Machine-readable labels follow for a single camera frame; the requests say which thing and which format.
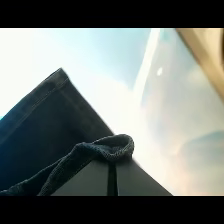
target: gray panel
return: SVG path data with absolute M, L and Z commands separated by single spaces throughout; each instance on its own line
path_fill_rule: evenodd
M 116 166 L 118 196 L 172 196 L 133 160 Z
M 52 196 L 107 196 L 108 164 L 93 160 Z

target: dark fabric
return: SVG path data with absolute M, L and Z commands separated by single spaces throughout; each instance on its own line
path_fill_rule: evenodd
M 76 144 L 107 136 L 113 136 L 111 130 L 79 94 L 66 73 L 57 70 L 0 121 L 0 191 L 40 172 L 30 180 L 36 185 L 33 191 L 39 192 L 42 187 L 39 178 L 48 178 L 58 160 Z M 25 186 L 22 191 L 18 187 L 18 192 L 23 192 Z
M 109 162 L 132 156 L 134 143 L 128 135 L 106 137 L 91 143 L 77 144 L 64 158 L 34 177 L 0 192 L 0 196 L 49 196 L 93 159 Z

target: bright sky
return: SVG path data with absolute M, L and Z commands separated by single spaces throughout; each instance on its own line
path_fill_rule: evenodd
M 60 67 L 172 194 L 224 194 L 224 106 L 174 29 L 0 29 L 0 116 Z

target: white light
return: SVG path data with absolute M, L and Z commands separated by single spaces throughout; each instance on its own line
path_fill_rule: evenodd
M 162 73 L 163 73 L 163 68 L 161 67 L 158 69 L 157 75 L 160 76 L 160 75 L 162 75 Z

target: sky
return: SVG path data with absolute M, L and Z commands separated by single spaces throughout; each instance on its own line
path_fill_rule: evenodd
M 224 194 L 224 106 L 174 29 L 0 29 L 0 119 L 60 67 L 172 194 Z

